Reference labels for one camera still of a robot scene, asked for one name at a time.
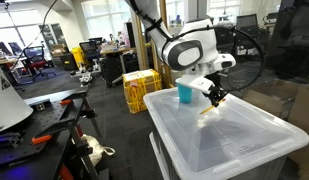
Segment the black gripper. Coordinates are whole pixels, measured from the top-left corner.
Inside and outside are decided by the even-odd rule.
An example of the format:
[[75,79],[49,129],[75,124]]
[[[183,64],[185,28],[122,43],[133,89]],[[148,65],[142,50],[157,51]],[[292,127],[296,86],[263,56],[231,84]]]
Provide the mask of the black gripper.
[[224,92],[220,83],[220,76],[217,73],[213,73],[210,75],[205,75],[205,78],[213,82],[211,92],[206,94],[206,97],[210,100],[221,100],[224,97]]

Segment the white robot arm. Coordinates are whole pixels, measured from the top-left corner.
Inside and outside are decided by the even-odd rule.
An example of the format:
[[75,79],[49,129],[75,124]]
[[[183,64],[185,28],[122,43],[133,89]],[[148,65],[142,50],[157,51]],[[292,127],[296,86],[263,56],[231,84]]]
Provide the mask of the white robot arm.
[[153,39],[158,57],[176,71],[193,70],[178,79],[178,84],[202,92],[210,100],[220,101],[228,90],[220,84],[220,71],[236,65],[230,54],[220,54],[210,19],[186,23],[180,33],[172,36],[159,14],[156,0],[125,0],[140,18]]

